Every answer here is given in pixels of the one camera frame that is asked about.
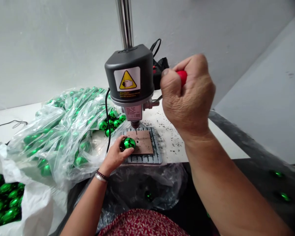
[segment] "wooden block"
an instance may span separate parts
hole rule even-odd
[[[135,140],[136,146],[132,154],[143,155],[153,154],[153,147],[148,130],[138,130],[138,134],[135,131],[128,131],[127,136]]]

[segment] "forearm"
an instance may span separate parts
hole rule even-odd
[[[195,188],[222,235],[292,234],[212,133],[185,146]]]
[[[93,178],[69,217],[61,236],[95,235],[106,187],[107,183]]]

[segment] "red screwdriver handle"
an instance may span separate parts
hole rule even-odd
[[[181,79],[181,87],[185,85],[187,80],[187,72],[185,70],[177,71],[177,74],[179,74]]]

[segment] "gray wall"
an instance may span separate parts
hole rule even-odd
[[[270,152],[295,164],[295,18],[216,111]]]
[[[135,44],[162,38],[171,66],[206,54],[214,105],[295,16],[292,0],[132,0]],[[0,0],[0,109],[75,86],[108,86],[121,49],[115,0]]]

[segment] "silver bangle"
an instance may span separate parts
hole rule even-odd
[[[97,174],[97,173],[95,173],[95,178],[98,179],[98,180],[100,180],[100,181],[103,181],[103,182],[107,183],[107,180],[104,179],[102,176],[100,176],[100,175]]]

